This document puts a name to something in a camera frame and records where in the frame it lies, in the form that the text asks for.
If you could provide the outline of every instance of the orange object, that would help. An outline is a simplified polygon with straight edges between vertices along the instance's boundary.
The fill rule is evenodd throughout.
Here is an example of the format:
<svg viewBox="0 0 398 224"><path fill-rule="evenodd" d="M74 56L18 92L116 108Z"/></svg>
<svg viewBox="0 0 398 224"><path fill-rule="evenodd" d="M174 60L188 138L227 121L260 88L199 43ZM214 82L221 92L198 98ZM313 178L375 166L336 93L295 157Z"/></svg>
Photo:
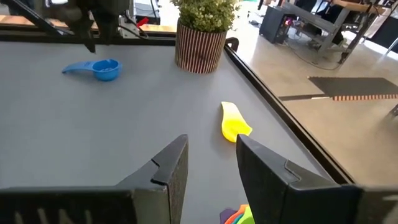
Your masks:
<svg viewBox="0 0 398 224"><path fill-rule="evenodd" d="M225 224L232 224L232 223L235 221L235 218L236 218L236 217L238 217L238 216L240 216L240 215L242 215L242 214L244 213L244 211L245 211L245 209L246 209L247 206L249 206L249 205L241 205L241 206L239 207L239 210L238 210L235 214L231 215L231 217L229 217L229 218L225 221Z"/></svg>

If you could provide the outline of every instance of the gray table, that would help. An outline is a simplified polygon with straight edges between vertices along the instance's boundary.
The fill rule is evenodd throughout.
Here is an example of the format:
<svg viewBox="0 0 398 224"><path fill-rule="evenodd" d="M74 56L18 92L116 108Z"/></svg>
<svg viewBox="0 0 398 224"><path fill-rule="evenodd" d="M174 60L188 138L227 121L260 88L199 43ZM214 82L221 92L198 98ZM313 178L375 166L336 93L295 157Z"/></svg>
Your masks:
<svg viewBox="0 0 398 224"><path fill-rule="evenodd" d="M246 203L234 144L221 134L222 101L235 103L251 137L324 177L327 174L223 54L219 69L176 67L174 47L0 42L0 188L115 185L180 134L189 175L182 223L218 223ZM121 76L63 75L81 60L115 58Z"/></svg>

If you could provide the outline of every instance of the purple object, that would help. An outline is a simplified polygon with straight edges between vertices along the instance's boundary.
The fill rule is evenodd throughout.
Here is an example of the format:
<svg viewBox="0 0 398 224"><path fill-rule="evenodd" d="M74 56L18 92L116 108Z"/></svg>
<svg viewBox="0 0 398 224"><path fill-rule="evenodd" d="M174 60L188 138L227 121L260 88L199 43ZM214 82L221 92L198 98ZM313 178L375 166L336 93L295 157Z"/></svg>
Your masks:
<svg viewBox="0 0 398 224"><path fill-rule="evenodd" d="M224 211L220 213L220 224L224 224L231 215L235 214L237 210L233 210L232 208L226 208Z"/></svg>

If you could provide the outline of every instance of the gray floor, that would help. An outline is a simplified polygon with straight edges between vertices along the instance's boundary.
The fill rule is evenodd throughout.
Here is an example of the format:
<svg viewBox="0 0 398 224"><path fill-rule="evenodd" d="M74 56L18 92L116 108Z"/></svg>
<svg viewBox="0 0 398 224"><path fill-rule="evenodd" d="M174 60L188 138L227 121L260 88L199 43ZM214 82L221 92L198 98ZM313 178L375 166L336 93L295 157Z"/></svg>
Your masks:
<svg viewBox="0 0 398 224"><path fill-rule="evenodd" d="M286 46L270 44L258 30L246 26L235 34L238 54L278 96L322 93L307 77L382 77L398 85L397 55L383 57L385 49L365 42L338 70L315 68ZM298 51L309 59L306 50ZM319 64L331 68L338 55ZM398 121L386 114L398 100L285 101L289 111L354 177L366 185L398 185Z"/></svg>

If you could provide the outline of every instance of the black metal frame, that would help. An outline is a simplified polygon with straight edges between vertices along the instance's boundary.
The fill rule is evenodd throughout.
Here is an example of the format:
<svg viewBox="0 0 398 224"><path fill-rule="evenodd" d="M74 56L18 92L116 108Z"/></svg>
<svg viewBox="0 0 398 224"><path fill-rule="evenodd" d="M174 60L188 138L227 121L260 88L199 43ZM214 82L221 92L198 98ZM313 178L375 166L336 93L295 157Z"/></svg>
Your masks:
<svg viewBox="0 0 398 224"><path fill-rule="evenodd" d="M175 45L175 33L171 32L147 32L149 39L123 39L114 38L113 45ZM94 36L96 44L105 44L97 35ZM40 42L40 43L59 43L59 44L82 44L82 41L75 36L65 35L54 37L46 35L35 27L27 26L5 26L0 25L0 41L9 42ZM235 38L227 39L224 50L231 61L237 66L242 74L251 82L261 96L272 106L275 112L287 124L292 132L310 151L312 156L326 170L330 177L337 184L353 184L354 179L338 163L338 161L305 130L305 128L292 116L287 108L281 103L278 97L258 78L258 76L245 64L236 54L238 40Z"/></svg>

